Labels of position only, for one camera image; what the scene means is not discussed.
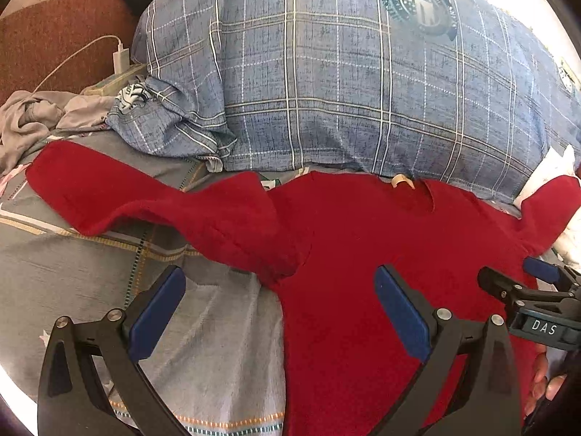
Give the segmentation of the person's right hand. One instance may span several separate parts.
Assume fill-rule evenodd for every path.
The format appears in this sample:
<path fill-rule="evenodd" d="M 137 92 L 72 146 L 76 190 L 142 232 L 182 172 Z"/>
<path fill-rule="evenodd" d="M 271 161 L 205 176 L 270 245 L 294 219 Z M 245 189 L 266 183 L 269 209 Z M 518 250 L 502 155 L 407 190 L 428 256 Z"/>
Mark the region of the person's right hand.
<path fill-rule="evenodd" d="M 533 380 L 531 391 L 524 404 L 524 414 L 529 416 L 535 411 L 538 401 L 545 397 L 552 401 L 560 390 L 566 375 L 558 375 L 548 379 L 549 360 L 547 358 L 547 347 L 543 344 L 536 344 L 536 358 L 533 364 Z"/>

